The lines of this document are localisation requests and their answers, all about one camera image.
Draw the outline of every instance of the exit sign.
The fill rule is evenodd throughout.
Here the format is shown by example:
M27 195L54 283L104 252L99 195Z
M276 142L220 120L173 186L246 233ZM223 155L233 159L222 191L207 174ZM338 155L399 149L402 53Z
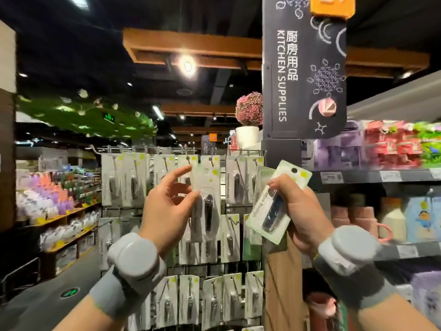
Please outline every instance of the exit sign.
M104 114L104 119L112 124L115 123L115 118L110 114Z

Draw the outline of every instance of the left hand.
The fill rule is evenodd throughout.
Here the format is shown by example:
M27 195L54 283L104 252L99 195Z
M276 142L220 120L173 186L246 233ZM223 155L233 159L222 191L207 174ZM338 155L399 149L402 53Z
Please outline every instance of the left hand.
M182 238L193 204L199 196L198 191L191 191L191 186L177 182L191 169L192 166L187 165L169 172L149 192L144 203L139 235L155 244L163 260Z

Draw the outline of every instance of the right hand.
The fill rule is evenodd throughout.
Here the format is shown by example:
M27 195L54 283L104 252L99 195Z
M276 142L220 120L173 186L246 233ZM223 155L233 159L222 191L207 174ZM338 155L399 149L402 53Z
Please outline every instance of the right hand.
M293 230L288 230L292 241L301 252L314 257L318 246L334 232L314 192L309 187L301 190L287 174L267 184L287 203L289 217L294 222Z

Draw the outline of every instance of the pink handle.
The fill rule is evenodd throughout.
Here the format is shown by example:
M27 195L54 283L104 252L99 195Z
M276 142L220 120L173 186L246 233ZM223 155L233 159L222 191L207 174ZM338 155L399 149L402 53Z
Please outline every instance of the pink handle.
M377 223L378 226L381 226L382 228L385 228L388 231L388 237L387 238L379 238L378 241L380 243L385 243L391 239L393 239L393 232L392 229L389 228L386 224Z

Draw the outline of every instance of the green leaf ceiling decoration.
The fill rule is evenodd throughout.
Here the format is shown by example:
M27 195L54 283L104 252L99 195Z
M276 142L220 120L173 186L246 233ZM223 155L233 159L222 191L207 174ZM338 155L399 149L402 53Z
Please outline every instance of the green leaf ceiling decoration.
M84 89L73 98L18 95L17 110L61 129L105 138L142 139L157 131L146 115L115 102L92 99ZM105 120L104 114L111 114L115 122Z

